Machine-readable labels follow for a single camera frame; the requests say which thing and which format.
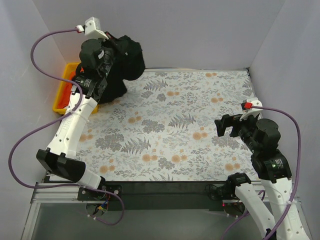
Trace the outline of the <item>black t shirt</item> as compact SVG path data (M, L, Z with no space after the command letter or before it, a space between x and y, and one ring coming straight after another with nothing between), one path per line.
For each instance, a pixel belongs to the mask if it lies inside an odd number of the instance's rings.
M121 52L116 51L115 61L107 76L107 87L102 93L100 104L111 103L126 94L127 87L124 80L137 80L146 69L143 50L139 42L132 40L127 35L114 38L114 42Z

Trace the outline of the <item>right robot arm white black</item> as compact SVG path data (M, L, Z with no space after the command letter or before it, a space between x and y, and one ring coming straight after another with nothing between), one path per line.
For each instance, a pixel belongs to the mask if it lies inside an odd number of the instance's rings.
M271 206L268 209L255 193L245 173L229 175L215 190L221 199L239 199L255 221L264 240L307 240L293 194L292 172L286 157L278 149L281 134L278 125L267 118L224 115L214 121L218 137L232 128L230 136L240 137L251 151L251 163L260 178Z

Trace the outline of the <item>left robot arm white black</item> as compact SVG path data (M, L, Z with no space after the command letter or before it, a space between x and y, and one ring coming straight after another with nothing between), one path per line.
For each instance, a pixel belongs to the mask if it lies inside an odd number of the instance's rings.
M69 104L59 128L45 150L36 158L50 173L84 187L95 200L106 196L102 178L76 160L77 146L89 116L107 88L107 77L115 61L116 51L103 39L89 39L81 45L80 64L72 79Z

